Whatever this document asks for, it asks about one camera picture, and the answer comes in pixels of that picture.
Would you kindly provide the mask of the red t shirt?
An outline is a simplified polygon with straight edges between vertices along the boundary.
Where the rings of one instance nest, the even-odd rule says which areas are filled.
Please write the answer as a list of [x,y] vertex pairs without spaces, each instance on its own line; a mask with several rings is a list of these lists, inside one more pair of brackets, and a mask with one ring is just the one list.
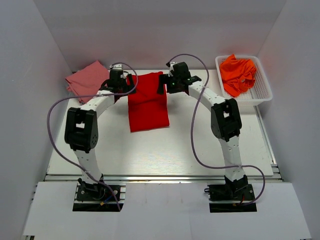
[[132,76],[137,84],[135,93],[128,96],[128,119],[132,133],[166,128],[170,125],[167,96],[158,94],[159,76],[163,72],[151,72]]

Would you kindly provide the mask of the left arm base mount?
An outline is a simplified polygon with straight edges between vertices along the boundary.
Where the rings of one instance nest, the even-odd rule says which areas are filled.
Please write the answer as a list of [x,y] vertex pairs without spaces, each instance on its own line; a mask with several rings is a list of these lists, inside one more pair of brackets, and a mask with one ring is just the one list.
[[124,205],[125,187],[109,185],[110,188],[79,178],[73,201],[73,212],[107,213],[120,212]]

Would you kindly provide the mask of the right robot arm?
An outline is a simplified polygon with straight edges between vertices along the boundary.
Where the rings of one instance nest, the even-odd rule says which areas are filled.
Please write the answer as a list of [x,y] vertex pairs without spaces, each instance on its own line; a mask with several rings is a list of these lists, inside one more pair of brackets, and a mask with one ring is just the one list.
[[157,93],[175,94],[185,92],[199,100],[199,103],[210,111],[210,127],[213,135],[219,140],[225,164],[225,181],[231,182],[225,188],[226,195],[236,200],[244,193],[244,187],[237,182],[244,178],[245,171],[239,150],[239,136],[242,121],[237,101],[225,99],[207,88],[198,76],[191,76],[185,62],[168,62],[167,74],[158,78]]

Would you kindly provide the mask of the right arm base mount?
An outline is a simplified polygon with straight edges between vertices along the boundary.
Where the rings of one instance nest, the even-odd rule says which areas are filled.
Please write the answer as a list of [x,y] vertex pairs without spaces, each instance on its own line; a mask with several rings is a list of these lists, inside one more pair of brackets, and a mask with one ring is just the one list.
[[248,204],[255,199],[253,186],[249,184],[235,196],[229,195],[225,184],[210,184],[204,189],[209,198],[210,213],[254,213],[256,203]]

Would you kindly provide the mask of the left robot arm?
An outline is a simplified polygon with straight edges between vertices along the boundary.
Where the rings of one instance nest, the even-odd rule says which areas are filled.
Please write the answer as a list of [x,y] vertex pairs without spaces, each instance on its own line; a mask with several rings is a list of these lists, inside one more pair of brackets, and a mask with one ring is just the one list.
[[99,140],[98,118],[121,97],[136,92],[133,76],[123,70],[124,65],[122,62],[111,65],[109,78],[102,82],[98,92],[81,107],[67,111],[64,141],[78,160],[81,181],[90,185],[88,193],[96,200],[106,193],[95,152]]

